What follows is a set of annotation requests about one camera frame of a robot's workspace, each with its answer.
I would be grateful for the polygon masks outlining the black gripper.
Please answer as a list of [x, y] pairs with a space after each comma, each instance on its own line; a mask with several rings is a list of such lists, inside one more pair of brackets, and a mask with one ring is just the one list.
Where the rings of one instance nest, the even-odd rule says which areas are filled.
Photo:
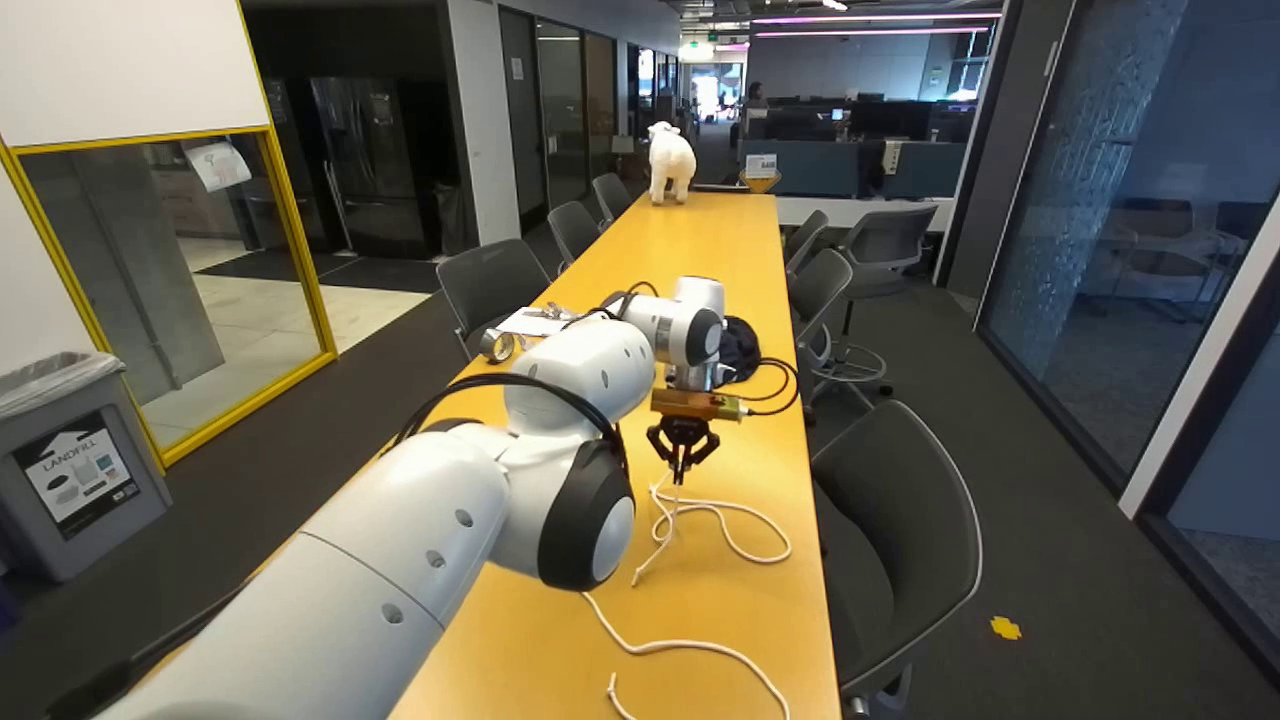
[[670, 479], [684, 485], [700, 460], [708, 460], [718, 449], [718, 437], [700, 415], [663, 415], [648, 445], [669, 462]]

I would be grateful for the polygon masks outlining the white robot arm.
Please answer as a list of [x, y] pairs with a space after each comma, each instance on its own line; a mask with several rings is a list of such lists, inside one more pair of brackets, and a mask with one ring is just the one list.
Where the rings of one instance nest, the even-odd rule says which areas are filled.
[[620, 420], [663, 368], [708, 372], [723, 333], [723, 289], [700, 275], [555, 324], [486, 377], [500, 425], [394, 441], [94, 720], [382, 720], [486, 562], [569, 593], [620, 569]]

